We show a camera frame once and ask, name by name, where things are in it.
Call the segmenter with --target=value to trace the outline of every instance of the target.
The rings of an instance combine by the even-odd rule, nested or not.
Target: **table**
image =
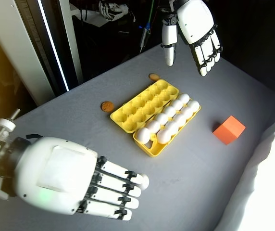
[[[275,106],[274,93],[226,60],[199,76],[190,49],[179,38],[176,61],[164,63],[160,46],[61,95],[17,119],[12,137],[38,133],[77,142],[108,160],[149,176],[140,206],[128,222],[84,214],[65,216],[39,210],[19,198],[0,200],[0,230],[7,231],[211,231],[257,145]],[[101,111],[116,108],[152,84],[156,73],[202,109],[156,158],[150,158]],[[225,146],[213,127],[230,115],[246,126]]]

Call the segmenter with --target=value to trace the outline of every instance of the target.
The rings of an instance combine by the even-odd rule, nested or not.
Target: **white egg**
[[[193,110],[192,108],[190,107],[183,107],[181,110],[180,110],[180,113],[181,114],[184,114],[186,119],[190,119],[192,116],[193,116]]]
[[[150,131],[148,128],[140,128],[136,133],[136,139],[142,143],[146,144],[150,140]]]
[[[173,100],[171,102],[171,106],[177,111],[179,111],[183,107],[183,105],[184,104],[180,100]]]
[[[165,125],[165,128],[170,130],[172,136],[175,135],[179,130],[178,124],[175,121],[168,121]]]
[[[187,104],[187,107],[191,108],[193,112],[197,112],[200,108],[200,104],[196,100],[192,100]]]
[[[173,118],[173,116],[176,114],[175,108],[172,106],[167,106],[163,109],[163,112],[167,114],[168,117]]]
[[[156,120],[149,121],[145,126],[149,129],[150,133],[155,134],[160,130],[160,123]]]
[[[176,114],[173,120],[178,124],[179,127],[182,127],[186,123],[186,117],[184,114]]]
[[[158,113],[155,116],[155,120],[158,121],[161,125],[165,125],[168,121],[168,116],[165,113]]]
[[[190,96],[185,93],[181,93],[178,95],[177,99],[179,99],[182,103],[187,104],[190,101]]]
[[[172,138],[172,134],[169,129],[163,129],[157,133],[157,140],[158,140],[158,143],[160,144],[168,143],[168,141],[170,141],[171,138]]]

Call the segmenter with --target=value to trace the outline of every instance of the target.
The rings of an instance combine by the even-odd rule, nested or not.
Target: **yellow plastic tray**
[[[151,134],[151,135],[150,135],[150,141],[152,141],[152,144],[151,144],[151,147],[150,147],[150,148],[148,148],[146,145],[140,143],[140,142],[136,139],[136,133],[134,133],[134,135],[133,135],[134,142],[135,142],[144,152],[146,152],[150,157],[156,157],[156,156],[158,156],[158,155],[163,151],[164,148],[166,148],[167,145],[170,144],[170,142],[173,141],[173,139],[175,138],[175,136],[185,127],[185,125],[187,125],[187,123],[188,123],[191,119],[194,118],[194,116],[197,114],[197,112],[195,112],[195,113],[193,114],[193,116],[192,116],[191,118],[189,118],[189,119],[186,121],[186,123],[184,124],[184,126],[182,126],[182,127],[179,128],[178,132],[177,132],[175,135],[173,135],[172,138],[171,138],[171,140],[170,140],[168,143],[166,143],[166,144],[160,144],[160,143],[158,143],[156,134]]]
[[[175,99],[179,90],[163,79],[150,85],[110,115],[110,118],[125,132],[133,133],[145,126],[154,114]]]

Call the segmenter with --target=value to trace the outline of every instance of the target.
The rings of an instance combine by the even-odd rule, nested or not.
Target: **robotic hand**
[[[223,47],[216,35],[217,25],[202,0],[169,0],[171,13],[163,20],[162,47],[166,64],[172,66],[177,43],[177,23],[189,43],[202,76],[219,61]]]
[[[13,131],[14,117],[0,119],[0,137]],[[138,208],[135,197],[149,185],[137,174],[104,156],[67,140],[42,137],[31,144],[16,138],[0,141],[0,199],[7,200],[4,179],[25,202],[41,209],[72,215],[75,212],[130,220],[130,209]]]
[[[116,21],[128,14],[128,7],[126,4],[110,3],[104,0],[99,1],[99,11],[109,21]]]

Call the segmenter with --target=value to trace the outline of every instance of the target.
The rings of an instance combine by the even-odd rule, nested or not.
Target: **green cable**
[[[152,9],[153,9],[153,2],[154,2],[154,0],[151,1],[151,8],[150,8],[149,19],[148,19],[147,23],[150,23],[150,20],[151,20],[151,14],[152,14]]]

